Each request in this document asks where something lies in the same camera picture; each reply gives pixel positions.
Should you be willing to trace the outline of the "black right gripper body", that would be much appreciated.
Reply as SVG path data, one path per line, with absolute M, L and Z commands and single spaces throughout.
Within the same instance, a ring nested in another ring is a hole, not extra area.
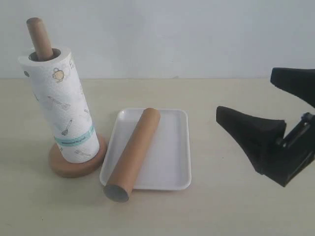
M 272 146 L 271 152 L 263 162 L 262 173 L 285 187 L 314 159 L 315 116 L 305 113 L 299 123 Z

